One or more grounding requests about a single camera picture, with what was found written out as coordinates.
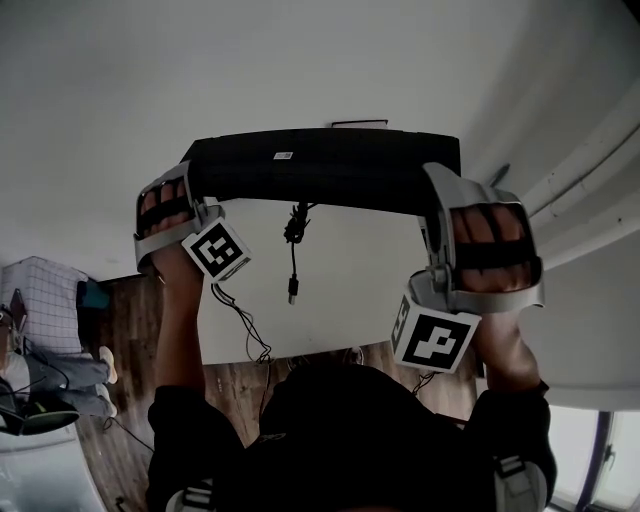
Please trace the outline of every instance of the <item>wooden floor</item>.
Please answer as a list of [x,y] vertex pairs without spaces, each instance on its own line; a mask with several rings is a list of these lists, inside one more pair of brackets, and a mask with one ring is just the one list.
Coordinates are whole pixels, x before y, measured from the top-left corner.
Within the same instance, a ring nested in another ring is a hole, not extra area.
[[[83,326],[84,336],[113,351],[119,380],[110,386],[117,419],[145,443],[153,446],[146,415],[153,401],[153,358],[161,318],[158,281],[127,279],[106,285],[110,307]],[[416,370],[396,366],[389,343],[363,347],[365,362],[412,389],[418,382]],[[421,402],[434,412],[468,419],[475,403],[473,355],[469,351],[458,373],[437,375],[419,393]],[[253,363],[209,365],[205,367],[207,400],[233,423],[245,445],[258,436],[258,408],[266,384],[266,368]],[[284,360],[272,366],[271,386],[288,374]],[[145,510],[149,449],[136,442],[117,425],[103,432],[103,420],[83,417],[77,423],[87,463],[109,511]]]

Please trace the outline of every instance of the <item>table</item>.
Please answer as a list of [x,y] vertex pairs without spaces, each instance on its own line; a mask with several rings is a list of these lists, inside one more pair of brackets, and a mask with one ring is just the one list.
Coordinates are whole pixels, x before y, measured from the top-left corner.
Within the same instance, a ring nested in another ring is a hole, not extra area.
[[[293,203],[238,199],[227,220],[253,259],[222,288],[252,313],[273,357],[337,350],[389,339],[409,277],[428,264],[414,216],[318,205],[296,246],[300,289],[287,299],[291,250],[283,233]],[[248,361],[239,316],[205,282],[198,315],[204,364]],[[257,343],[251,354],[260,354]]]

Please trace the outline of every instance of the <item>white shoe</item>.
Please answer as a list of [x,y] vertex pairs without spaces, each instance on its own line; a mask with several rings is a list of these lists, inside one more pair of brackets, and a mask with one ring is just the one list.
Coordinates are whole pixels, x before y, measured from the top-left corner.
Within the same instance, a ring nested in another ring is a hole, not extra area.
[[113,352],[103,345],[98,349],[98,354],[100,355],[100,360],[109,365],[109,379],[107,382],[115,384],[118,382],[118,372],[116,372],[116,360],[113,357]]
[[101,396],[107,402],[109,402],[109,417],[115,418],[118,415],[118,409],[115,405],[113,405],[113,402],[111,401],[107,386],[105,386],[104,384],[96,384],[96,393],[98,393],[98,396]]

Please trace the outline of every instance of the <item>hand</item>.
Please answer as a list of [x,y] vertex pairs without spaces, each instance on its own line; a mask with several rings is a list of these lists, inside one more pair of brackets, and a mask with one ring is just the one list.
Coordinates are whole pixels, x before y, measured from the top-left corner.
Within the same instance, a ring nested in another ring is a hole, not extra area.
[[[179,183],[176,193],[177,197],[182,197],[186,194],[184,182]],[[165,202],[171,199],[173,199],[173,186],[171,184],[164,185],[160,189],[160,201]],[[154,206],[156,206],[156,194],[149,192],[144,198],[140,213],[143,214]],[[189,214],[187,212],[178,213],[162,219],[159,224],[154,224],[151,228],[145,230],[144,236],[155,235],[188,220]],[[181,244],[175,243],[153,252],[151,261],[160,273],[167,289],[175,290],[183,298],[193,295],[197,296],[198,300],[200,299],[202,272],[193,263]]]
[[[488,211],[500,230],[499,241],[524,238],[522,223],[507,206],[491,205]],[[477,206],[452,210],[451,217],[457,243],[496,241],[489,222]],[[511,292],[531,286],[531,266],[524,263],[507,268],[464,269],[458,277],[467,291]],[[510,311],[483,315],[474,334],[472,345],[490,369],[490,387],[492,381],[493,387],[501,390],[535,387],[540,382],[536,360],[520,335],[519,314],[520,311]]]

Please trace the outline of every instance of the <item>forearm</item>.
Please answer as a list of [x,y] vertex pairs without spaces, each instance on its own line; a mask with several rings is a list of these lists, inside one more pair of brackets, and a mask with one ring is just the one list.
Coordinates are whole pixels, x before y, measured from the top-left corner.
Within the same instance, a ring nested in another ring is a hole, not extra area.
[[155,363],[156,386],[181,386],[204,395],[198,340],[201,290],[165,286],[162,326]]
[[485,315],[474,336],[474,347],[487,366],[489,389],[527,391],[540,384],[538,363],[522,339],[517,314]]

